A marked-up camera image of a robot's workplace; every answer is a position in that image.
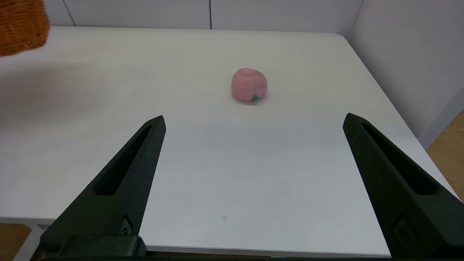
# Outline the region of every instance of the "pink peach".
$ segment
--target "pink peach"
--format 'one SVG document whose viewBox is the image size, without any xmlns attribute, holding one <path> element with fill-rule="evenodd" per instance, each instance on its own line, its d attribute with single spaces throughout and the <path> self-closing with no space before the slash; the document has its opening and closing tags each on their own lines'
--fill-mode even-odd
<svg viewBox="0 0 464 261">
<path fill-rule="evenodd" d="M 232 77 L 232 95 L 245 102 L 257 101 L 266 95 L 266 77 L 253 69 L 242 68 Z"/>
</svg>

